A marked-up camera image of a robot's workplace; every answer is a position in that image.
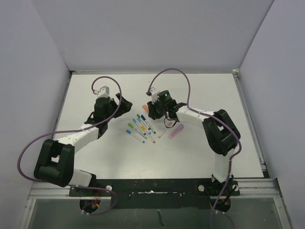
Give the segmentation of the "dark green pen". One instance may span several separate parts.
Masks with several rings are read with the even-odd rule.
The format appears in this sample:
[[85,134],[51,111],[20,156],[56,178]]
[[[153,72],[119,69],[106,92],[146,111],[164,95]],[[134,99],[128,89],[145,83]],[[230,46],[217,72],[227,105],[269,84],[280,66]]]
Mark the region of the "dark green pen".
[[147,129],[147,130],[151,130],[151,128],[146,124],[146,122],[141,118],[141,116],[139,114],[137,114],[137,119],[139,122],[142,122],[142,125]]

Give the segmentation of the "orange highlighter body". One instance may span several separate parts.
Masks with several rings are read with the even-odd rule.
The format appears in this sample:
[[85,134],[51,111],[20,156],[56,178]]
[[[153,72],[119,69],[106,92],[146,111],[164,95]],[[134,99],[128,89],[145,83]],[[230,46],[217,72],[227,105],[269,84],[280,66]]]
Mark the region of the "orange highlighter body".
[[142,108],[143,108],[145,111],[147,111],[147,112],[149,111],[149,109],[148,109],[148,106],[147,106],[147,105],[143,105],[143,106],[142,106]]

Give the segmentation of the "dark blue pen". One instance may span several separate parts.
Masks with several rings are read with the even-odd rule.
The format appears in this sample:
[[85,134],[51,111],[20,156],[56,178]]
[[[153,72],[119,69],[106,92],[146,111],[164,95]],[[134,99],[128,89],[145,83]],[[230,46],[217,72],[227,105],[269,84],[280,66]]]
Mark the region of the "dark blue pen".
[[146,123],[146,125],[149,127],[149,129],[151,129],[151,131],[156,134],[156,131],[153,129],[153,127],[149,124],[149,122],[147,121],[147,119],[144,117],[144,115],[141,115],[142,120]]

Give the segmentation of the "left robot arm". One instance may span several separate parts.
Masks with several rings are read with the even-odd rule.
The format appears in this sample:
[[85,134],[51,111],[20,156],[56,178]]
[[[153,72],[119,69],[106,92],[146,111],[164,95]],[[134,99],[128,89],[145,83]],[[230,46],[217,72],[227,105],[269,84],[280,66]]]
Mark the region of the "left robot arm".
[[116,97],[120,104],[106,95],[98,97],[93,112],[78,132],[57,140],[45,140],[34,169],[34,177],[60,187],[80,186],[80,191],[86,196],[95,194],[96,176],[74,167],[75,154],[106,132],[109,117],[117,118],[131,110],[131,102],[120,93]]

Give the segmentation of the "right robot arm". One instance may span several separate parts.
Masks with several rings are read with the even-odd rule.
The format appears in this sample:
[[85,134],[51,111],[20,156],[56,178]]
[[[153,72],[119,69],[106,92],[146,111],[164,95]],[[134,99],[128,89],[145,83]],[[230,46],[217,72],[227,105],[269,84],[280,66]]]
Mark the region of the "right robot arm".
[[216,180],[212,183],[212,189],[217,195],[227,192],[229,190],[227,179],[232,175],[231,157],[239,150],[241,138],[228,113],[223,109],[217,112],[200,112],[189,108],[186,103],[177,103],[168,90],[160,92],[151,88],[146,94],[151,97],[151,101],[147,103],[151,119],[165,117],[204,130],[208,145],[215,152],[212,177]]

